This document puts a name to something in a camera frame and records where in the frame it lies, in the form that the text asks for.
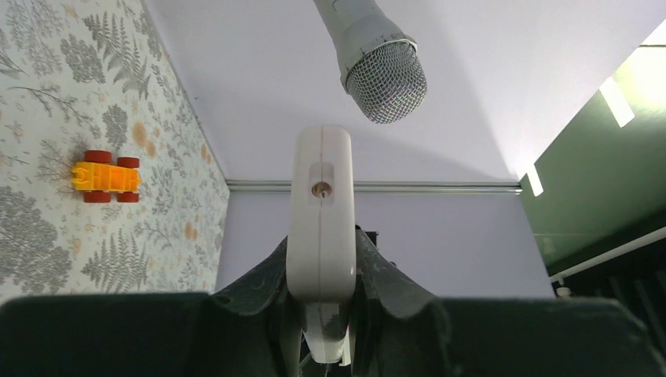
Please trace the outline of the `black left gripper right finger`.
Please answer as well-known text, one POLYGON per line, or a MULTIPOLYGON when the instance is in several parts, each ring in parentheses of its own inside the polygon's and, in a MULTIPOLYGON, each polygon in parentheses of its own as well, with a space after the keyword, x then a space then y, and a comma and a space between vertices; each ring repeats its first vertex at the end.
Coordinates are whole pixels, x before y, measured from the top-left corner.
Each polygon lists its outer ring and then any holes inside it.
POLYGON ((441 298, 356 231, 355 376, 662 376, 646 327, 599 298, 441 298))

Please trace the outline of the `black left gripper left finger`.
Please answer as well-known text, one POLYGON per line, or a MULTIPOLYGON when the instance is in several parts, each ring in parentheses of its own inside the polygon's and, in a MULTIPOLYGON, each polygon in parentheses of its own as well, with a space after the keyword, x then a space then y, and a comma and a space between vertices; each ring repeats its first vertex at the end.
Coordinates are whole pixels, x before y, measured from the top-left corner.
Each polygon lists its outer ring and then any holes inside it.
POLYGON ((1 307, 4 376, 284 376, 286 243, 224 290, 42 295, 1 307))

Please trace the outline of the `white remote control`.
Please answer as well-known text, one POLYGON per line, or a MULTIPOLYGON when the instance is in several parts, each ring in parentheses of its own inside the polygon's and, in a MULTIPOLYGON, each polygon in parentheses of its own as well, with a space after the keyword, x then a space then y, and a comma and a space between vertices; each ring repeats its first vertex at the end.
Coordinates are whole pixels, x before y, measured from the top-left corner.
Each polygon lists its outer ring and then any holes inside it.
POLYGON ((357 278, 351 138, 341 126, 311 126, 297 138, 287 235, 287 289, 312 359, 345 356, 357 278))

